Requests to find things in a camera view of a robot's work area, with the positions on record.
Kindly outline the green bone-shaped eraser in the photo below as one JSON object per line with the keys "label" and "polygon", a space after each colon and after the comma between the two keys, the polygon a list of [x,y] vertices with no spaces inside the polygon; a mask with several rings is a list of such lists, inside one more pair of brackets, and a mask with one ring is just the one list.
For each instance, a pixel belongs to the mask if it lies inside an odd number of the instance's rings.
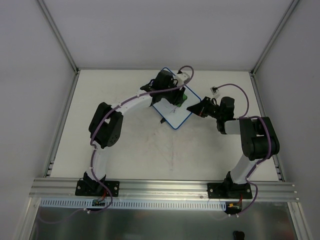
{"label": "green bone-shaped eraser", "polygon": [[181,97],[180,104],[182,105],[187,99],[188,99],[188,97],[185,94],[183,94]]}

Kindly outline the blue framed whiteboard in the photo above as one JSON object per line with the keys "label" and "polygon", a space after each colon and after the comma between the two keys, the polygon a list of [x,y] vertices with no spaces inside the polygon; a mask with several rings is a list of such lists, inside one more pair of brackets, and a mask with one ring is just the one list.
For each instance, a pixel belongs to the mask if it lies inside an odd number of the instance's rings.
{"label": "blue framed whiteboard", "polygon": [[187,85],[184,94],[187,100],[177,107],[170,104],[167,100],[162,99],[160,102],[152,105],[154,109],[162,116],[161,123],[167,122],[174,130],[177,130],[192,114],[187,110],[187,107],[198,104],[201,98]]}

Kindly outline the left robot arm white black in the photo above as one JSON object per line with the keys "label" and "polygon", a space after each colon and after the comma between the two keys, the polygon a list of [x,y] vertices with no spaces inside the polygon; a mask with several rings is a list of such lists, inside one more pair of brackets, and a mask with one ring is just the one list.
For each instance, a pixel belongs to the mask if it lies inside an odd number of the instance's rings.
{"label": "left robot arm white black", "polygon": [[98,105],[89,125],[90,145],[93,147],[88,169],[83,174],[78,196],[100,196],[112,193],[105,184],[106,161],[99,151],[110,148],[120,139],[124,116],[140,108],[148,108],[167,100],[171,105],[180,107],[186,100],[185,86],[193,78],[181,69],[176,75],[161,70],[154,79],[140,87],[136,95],[114,105],[102,102]]}

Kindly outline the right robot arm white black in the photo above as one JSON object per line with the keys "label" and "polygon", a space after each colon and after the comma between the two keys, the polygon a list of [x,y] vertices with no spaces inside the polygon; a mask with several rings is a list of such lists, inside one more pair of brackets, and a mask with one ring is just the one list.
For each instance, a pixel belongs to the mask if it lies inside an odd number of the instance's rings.
{"label": "right robot arm white black", "polygon": [[269,117],[234,118],[235,100],[223,97],[220,104],[205,97],[187,108],[191,113],[216,119],[217,130],[223,135],[239,135],[242,149],[236,166],[227,173],[223,182],[208,183],[209,199],[252,199],[249,178],[265,160],[280,151],[280,143]]}

